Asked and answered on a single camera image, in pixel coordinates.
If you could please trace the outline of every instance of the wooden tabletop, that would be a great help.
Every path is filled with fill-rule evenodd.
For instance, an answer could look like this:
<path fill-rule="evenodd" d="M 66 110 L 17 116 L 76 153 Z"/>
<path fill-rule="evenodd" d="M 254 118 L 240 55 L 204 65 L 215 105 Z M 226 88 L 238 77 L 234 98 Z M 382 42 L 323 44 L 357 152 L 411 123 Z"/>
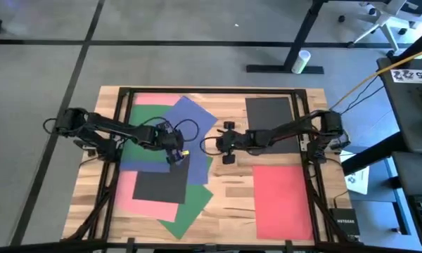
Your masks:
<path fill-rule="evenodd" d="M 310 111 L 327 108 L 323 89 L 306 90 Z M 118 86 L 102 86 L 95 112 L 104 117 L 112 118 L 118 91 Z M 207 134 L 208 137 L 217 136 L 217 130 L 223 129 L 224 121 L 234 121 L 236 123 L 235 130 L 239 132 L 244 132 L 248 128 L 245 98 L 285 97 L 285 95 L 246 94 L 243 91 L 244 89 L 241 89 L 240 94 L 184 93 L 181 95 L 187 96 L 217 118 L 217 123 Z M 215 145 L 211 143 L 213 140 L 209 141 L 209 143 L 206 143 L 207 151 L 215 153 L 216 150 L 213 150 Z M 328 153 L 326 156 L 339 161 L 337 155 Z M 170 234 L 156 219 L 130 214 L 114 206 L 108 241 L 126 242 L 127 238 L 135 238 L 136 242 L 139 243 L 284 245 L 284 240 L 257 239 L 253 197 L 253 165 L 301 166 L 301 159 L 298 153 L 254 157 L 245 152 L 237 152 L 235 164 L 223 165 L 220 157 L 215 157 L 210 168 L 209 182 L 205 185 L 214 195 L 181 240 Z M 93 209 L 102 166 L 101 161 L 95 160 L 80 167 L 63 238 L 72 235 Z M 314 174 L 313 168 L 310 167 L 309 170 L 311 175 Z M 321 166 L 321 170 L 329 207 L 333 206 L 335 196 L 346 192 L 346 194 L 338 197 L 338 207 L 351 208 L 344 173 L 340 165 L 328 161 Z M 326 240 L 323 216 L 317 207 L 316 214 L 321 239 Z M 102 222 L 99 222 L 97 235 L 101 234 L 101 224 Z M 294 240 L 293 244 L 313 245 L 314 241 Z"/>

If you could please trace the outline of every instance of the concrete floor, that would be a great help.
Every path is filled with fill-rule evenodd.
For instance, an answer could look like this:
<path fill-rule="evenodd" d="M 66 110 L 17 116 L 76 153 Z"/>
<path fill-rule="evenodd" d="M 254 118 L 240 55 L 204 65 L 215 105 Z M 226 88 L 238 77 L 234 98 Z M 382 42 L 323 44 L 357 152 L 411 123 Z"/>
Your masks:
<path fill-rule="evenodd" d="M 0 0 L 5 28 L 0 39 L 84 39 L 97 3 Z M 293 41 L 309 3 L 106 0 L 93 39 Z M 350 19 L 339 24 L 335 17 L 367 10 L 353 2 L 325 4 L 307 41 L 353 40 L 368 25 Z M 422 27 L 397 38 L 412 43 L 420 34 Z M 362 42 L 387 41 L 377 32 Z M 56 116 L 80 48 L 0 45 L 0 246 L 9 242 L 47 141 L 41 124 Z M 309 48 L 310 64 L 323 65 L 326 71 L 325 75 L 314 76 L 244 71 L 246 64 L 282 63 L 288 48 L 91 46 L 70 106 L 93 110 L 103 85 L 324 88 L 332 105 L 375 72 L 376 59 L 388 50 Z M 381 81 L 375 81 L 367 93 L 381 85 Z M 355 96 L 337 110 L 345 109 Z M 373 145 L 397 131 L 384 91 L 345 114 L 343 120 L 358 146 Z M 24 243 L 59 240 L 81 155 L 71 140 L 58 140 Z"/>

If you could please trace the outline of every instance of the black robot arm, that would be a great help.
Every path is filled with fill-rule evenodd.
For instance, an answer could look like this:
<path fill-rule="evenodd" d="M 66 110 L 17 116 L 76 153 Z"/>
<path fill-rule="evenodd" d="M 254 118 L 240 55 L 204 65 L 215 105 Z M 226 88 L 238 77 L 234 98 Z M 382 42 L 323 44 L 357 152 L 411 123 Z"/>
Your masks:
<path fill-rule="evenodd" d="M 321 129 L 318 130 L 312 125 L 314 118 L 320 117 Z M 314 162 L 325 162 L 324 150 L 331 140 L 339 138 L 344 134 L 340 114 L 334 111 L 317 110 L 305 115 L 293 122 L 283 124 L 270 130 L 245 131 L 244 134 L 234 131 L 233 122 L 225 122 L 224 128 L 227 131 L 219 130 L 222 136 L 216 138 L 216 147 L 223 156 L 224 164 L 231 164 L 235 161 L 234 150 L 257 152 L 272 146 L 277 141 L 286 138 L 309 134 L 312 139 L 307 144 L 308 159 Z"/>
<path fill-rule="evenodd" d="M 182 159 L 184 139 L 180 130 L 173 129 L 169 122 L 156 126 L 133 126 L 103 117 L 82 108 L 68 108 L 56 121 L 53 132 L 64 137 L 78 137 L 74 143 L 81 148 L 95 148 L 100 159 L 114 162 L 119 147 L 117 141 L 104 138 L 96 131 L 114 134 L 124 140 L 149 150 L 166 150 L 169 163 Z"/>

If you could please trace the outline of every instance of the chair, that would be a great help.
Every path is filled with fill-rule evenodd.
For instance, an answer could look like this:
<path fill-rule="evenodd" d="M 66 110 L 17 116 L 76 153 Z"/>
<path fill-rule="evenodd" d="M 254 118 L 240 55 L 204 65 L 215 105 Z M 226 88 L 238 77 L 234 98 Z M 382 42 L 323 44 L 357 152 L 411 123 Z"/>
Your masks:
<path fill-rule="evenodd" d="M 391 27 L 402 28 L 399 34 L 404 34 L 407 28 L 416 29 L 417 25 L 422 23 L 422 0 L 390 0 L 387 3 L 376 2 L 371 4 L 374 8 L 369 11 L 370 15 L 356 14 L 354 17 L 372 23 L 373 26 L 359 35 L 354 41 L 349 42 L 348 48 L 354 47 L 354 44 L 374 33 L 378 28 L 381 29 L 388 41 L 391 43 L 392 51 L 388 55 L 394 55 L 399 49 L 397 42 L 391 32 Z M 339 17 L 339 22 L 344 22 L 345 16 Z"/>

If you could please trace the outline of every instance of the pink paper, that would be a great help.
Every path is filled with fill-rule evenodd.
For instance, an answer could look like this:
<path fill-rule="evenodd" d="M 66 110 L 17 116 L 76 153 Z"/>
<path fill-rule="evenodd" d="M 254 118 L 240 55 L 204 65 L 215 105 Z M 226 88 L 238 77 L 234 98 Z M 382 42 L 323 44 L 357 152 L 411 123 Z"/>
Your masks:
<path fill-rule="evenodd" d="M 254 166 L 258 239 L 313 240 L 303 168 Z"/>
<path fill-rule="evenodd" d="M 135 105 L 175 105 L 181 96 L 165 93 L 136 93 Z"/>
<path fill-rule="evenodd" d="M 136 177 L 137 171 L 120 172 L 115 196 L 117 207 L 133 214 L 142 214 L 163 221 L 175 222 L 178 210 L 177 203 L 133 200 Z"/>

